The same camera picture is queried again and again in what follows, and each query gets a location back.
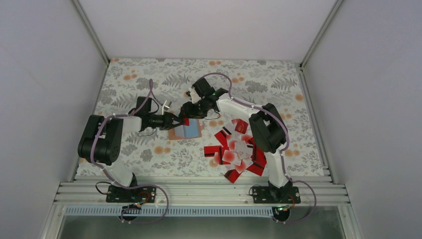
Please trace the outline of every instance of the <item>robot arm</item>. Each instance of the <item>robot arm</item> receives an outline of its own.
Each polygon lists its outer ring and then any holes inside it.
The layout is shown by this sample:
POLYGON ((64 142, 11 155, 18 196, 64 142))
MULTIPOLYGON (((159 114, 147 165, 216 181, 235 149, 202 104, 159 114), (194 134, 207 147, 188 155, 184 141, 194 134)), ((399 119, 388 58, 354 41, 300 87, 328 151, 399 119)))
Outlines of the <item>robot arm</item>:
MULTIPOLYGON (((292 183, 283 174, 282 161, 279 151, 286 143, 286 135, 280 125, 264 112, 246 107, 252 103, 242 101, 244 105, 235 102, 227 90, 214 90, 205 78, 197 80, 186 93, 191 97, 192 102, 182 106, 179 117, 203 119, 209 110, 229 113, 236 118, 248 121, 251 127, 252 136, 256 146, 261 149, 267 159, 269 168, 269 188, 274 199, 281 199, 291 191, 292 183)), ((273 104, 262 106, 263 109, 271 112, 281 119, 273 104)))
MULTIPOLYGON (((145 97, 138 97, 135 109, 144 100, 145 97)), ((142 109, 133 116, 116 117, 107 122, 102 131, 102 137, 98 139, 95 147, 95 162, 101 164, 115 181, 126 187, 136 186, 137 184, 135 176, 119 158, 122 135, 129 132, 144 131, 148 127, 169 130, 183 124, 183 121, 172 113, 165 111, 162 111, 161 115, 151 113, 151 102, 152 99, 149 98, 142 109)), ((105 118, 103 116, 91 115, 85 126, 84 133, 78 145, 78 155, 81 158, 85 158, 88 162, 91 161, 90 153, 95 135, 104 120, 105 118)))
MULTIPOLYGON (((283 175, 283 168, 278 151, 286 143, 286 135, 280 125, 270 116, 258 109, 249 108, 234 101, 225 89, 214 90, 205 78, 197 80, 187 92, 190 102, 182 105, 180 114, 164 112, 161 115, 151 113, 149 98, 141 110, 133 116, 112 118, 106 123, 102 137, 98 139, 94 151, 96 163, 101 163, 108 174, 126 187, 136 186, 136 177, 118 158, 122 134, 144 131, 147 127, 169 130, 183 124, 183 119, 204 119, 209 110, 226 112, 244 121, 249 121, 255 144, 264 151, 269 167, 269 193, 274 201, 280 201, 292 189, 292 183, 283 175)), ((137 108, 145 100, 139 97, 137 108)), ((274 105, 268 103, 262 107, 279 117, 274 105)), ((78 145, 78 155, 90 162, 90 153, 102 116, 90 116, 83 136, 78 145)))

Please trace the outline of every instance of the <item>metal bracket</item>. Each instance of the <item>metal bracket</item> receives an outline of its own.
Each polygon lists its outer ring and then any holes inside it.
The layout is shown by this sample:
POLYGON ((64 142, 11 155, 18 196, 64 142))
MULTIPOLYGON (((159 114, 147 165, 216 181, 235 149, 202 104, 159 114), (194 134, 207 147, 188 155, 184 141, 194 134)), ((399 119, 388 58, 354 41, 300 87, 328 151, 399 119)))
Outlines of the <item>metal bracket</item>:
POLYGON ((253 186, 252 187, 253 203, 257 204, 295 204, 301 203, 301 196, 298 187, 291 187, 289 192, 282 199, 275 199, 270 193, 270 187, 253 186))
POLYGON ((156 191, 155 187, 127 190, 111 185, 108 187, 109 193, 105 201, 108 203, 154 203, 156 191))

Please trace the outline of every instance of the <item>playing card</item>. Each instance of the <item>playing card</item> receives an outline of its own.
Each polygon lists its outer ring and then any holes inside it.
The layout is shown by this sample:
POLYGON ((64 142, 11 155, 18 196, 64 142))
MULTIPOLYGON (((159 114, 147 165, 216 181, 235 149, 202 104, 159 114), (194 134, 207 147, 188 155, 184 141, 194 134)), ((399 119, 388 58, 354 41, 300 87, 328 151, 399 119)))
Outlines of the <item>playing card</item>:
POLYGON ((232 164, 237 166, 240 166, 242 164, 242 160, 240 159, 239 154, 236 153, 236 157, 232 161, 232 164))
POLYGON ((242 162, 243 162, 243 163, 245 163, 246 168, 249 168, 249 166, 253 164, 253 162, 252 162, 252 159, 251 159, 251 158, 244 159, 244 160, 242 160, 242 162))
POLYGON ((221 143, 223 148, 228 148, 228 146, 227 146, 227 133, 224 130, 220 130, 218 133, 214 134, 214 136, 221 143))
POLYGON ((245 171, 245 169, 246 169, 246 164, 242 161, 241 163, 240 163, 240 165, 235 165, 234 166, 234 169, 236 169, 236 171, 238 172, 238 173, 242 173, 243 171, 245 171))
POLYGON ((228 149, 231 150, 231 151, 235 151, 236 144, 239 143, 239 142, 240 142, 240 140, 237 139, 237 138, 228 139, 227 140, 228 149))
POLYGON ((214 153, 221 151, 221 145, 204 146, 204 156, 214 157, 214 153))
POLYGON ((235 132, 234 125, 231 123, 226 123, 225 126, 223 126, 223 130, 226 134, 231 135, 235 132))
POLYGON ((229 170, 224 175, 226 179, 228 179, 230 182, 234 183, 236 182, 236 179, 240 176, 240 173, 237 170, 229 170))
POLYGON ((223 161, 228 163, 233 163, 238 158, 237 153, 226 150, 223 154, 223 161))
POLYGON ((236 127, 234 128, 234 130, 239 132, 239 133, 246 133, 246 131, 248 129, 248 125, 249 125, 248 123, 239 119, 236 123, 236 127))
POLYGON ((234 169, 234 164, 228 164, 228 165, 225 166, 225 168, 227 169, 227 171, 233 170, 234 169))
POLYGON ((257 163, 253 163, 247 168, 247 170, 256 175, 262 176, 262 173, 264 172, 264 167, 262 167, 261 165, 257 163))
POLYGON ((241 140, 248 142, 251 138, 252 138, 252 136, 244 134, 244 135, 242 135, 241 140))

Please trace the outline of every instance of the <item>metal frame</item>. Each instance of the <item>metal frame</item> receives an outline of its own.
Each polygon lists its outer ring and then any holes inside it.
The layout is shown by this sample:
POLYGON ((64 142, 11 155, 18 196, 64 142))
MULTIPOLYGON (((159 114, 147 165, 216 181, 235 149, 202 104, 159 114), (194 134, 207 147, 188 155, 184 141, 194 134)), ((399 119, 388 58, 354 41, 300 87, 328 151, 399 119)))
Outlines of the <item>metal frame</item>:
POLYGON ((41 234, 41 239, 56 239, 60 234, 60 228, 62 226, 63 217, 66 212, 66 206, 56 205, 50 209, 47 221, 41 234))
POLYGON ((339 11, 343 2, 344 2, 344 0, 335 1, 334 5, 332 6, 330 13, 328 14, 327 18, 325 19, 324 23, 322 24, 321 29, 319 30, 319 32, 316 35, 314 41, 312 42, 311 46, 309 47, 304 59, 302 60, 302 62, 301 62, 302 67, 306 66, 307 62, 309 61, 309 58, 311 57, 311 55, 314 52, 315 48, 317 47, 318 43, 321 41, 322 36, 324 36, 325 31, 328 29, 328 27, 332 23, 332 20, 334 19, 335 15, 339 11))
POLYGON ((338 206, 341 224, 347 239, 362 239, 352 206, 338 206))
POLYGON ((333 183, 337 183, 338 177, 335 173, 335 168, 333 167, 333 164, 330 163, 330 158, 327 156, 326 146, 325 146, 324 140, 322 138, 321 129, 319 127, 317 116, 315 114, 314 104, 313 104, 312 99, 311 99, 308 84, 307 84, 305 74, 304 74, 304 69, 303 69, 303 67, 301 67, 301 65, 299 63, 296 63, 296 71, 299 75, 299 81, 301 83, 302 90, 303 90, 303 93, 304 93, 304 96, 305 96, 305 102, 306 102, 306 105, 307 105, 307 108, 308 108, 309 117, 311 119, 312 129, 313 129, 314 135, 315 135, 315 140, 316 140, 316 143, 318 145, 319 155, 321 156, 321 160, 322 160, 323 165, 326 166, 329 169, 333 183))
MULTIPOLYGON (((121 216, 121 206, 116 205, 70 205, 65 216, 121 216)), ((143 205, 141 210, 129 211, 123 216, 160 217, 166 207, 143 205)), ((166 217, 255 217, 270 218, 272 207, 216 207, 216 206, 170 206, 166 217)))
POLYGON ((79 14, 79 17, 81 18, 82 23, 85 26, 85 29, 87 30, 88 34, 90 35, 91 39, 94 41, 95 47, 97 48, 99 54, 103 58, 104 62, 109 64, 110 58, 107 56, 106 51, 104 50, 103 45, 101 45, 101 42, 97 36, 97 34, 94 31, 94 28, 92 27, 90 20, 88 19, 84 9, 82 8, 81 3, 79 0, 71 0, 73 6, 75 7, 76 12, 79 14))
MULTIPOLYGON (((328 168, 325 176, 293 177, 306 180, 316 192, 318 206, 347 206, 349 197, 344 185, 334 185, 328 168)), ((145 177, 137 176, 138 182, 156 184, 167 192, 172 206, 280 206, 279 204, 253 204, 249 189, 255 185, 267 185, 268 177, 241 177, 231 184, 221 177, 145 177)), ((103 176, 77 176, 71 183, 61 183, 54 199, 55 205, 108 205, 106 196, 95 189, 98 181, 108 181, 103 176)), ((302 203, 297 206, 312 206, 312 192, 303 184, 295 184, 301 192, 302 203)), ((99 185, 107 191, 108 185, 99 185)), ((152 205, 164 206, 164 195, 157 191, 156 202, 152 205)))

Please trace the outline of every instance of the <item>table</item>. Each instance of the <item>table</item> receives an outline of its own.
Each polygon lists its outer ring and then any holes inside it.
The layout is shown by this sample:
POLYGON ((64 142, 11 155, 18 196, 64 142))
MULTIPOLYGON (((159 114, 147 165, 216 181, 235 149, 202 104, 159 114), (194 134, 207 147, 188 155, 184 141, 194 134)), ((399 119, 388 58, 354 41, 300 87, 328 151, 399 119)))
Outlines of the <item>table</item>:
MULTIPOLYGON (((199 60, 114 58, 108 67, 95 114, 109 116, 127 113, 138 96, 148 93, 148 80, 154 80, 154 94, 161 101, 173 102, 176 115, 188 100, 185 92, 199 77, 209 72, 227 74, 233 81, 233 95, 264 105, 273 103, 284 120, 291 145, 285 151, 291 176, 323 176, 322 162, 309 119, 295 63, 290 61, 199 60)), ((220 76, 207 77, 215 89, 228 89, 220 76)), ((141 176, 223 176, 224 165, 204 157, 204 146, 219 145, 214 134, 230 122, 230 114, 209 114, 211 120, 199 120, 201 137, 170 140, 167 131, 151 129, 123 136, 120 157, 135 175, 141 176)), ((80 159, 77 176, 101 176, 99 168, 80 159)), ((268 176, 268 169, 263 176, 268 176)), ((258 177, 245 171, 241 177, 258 177)))

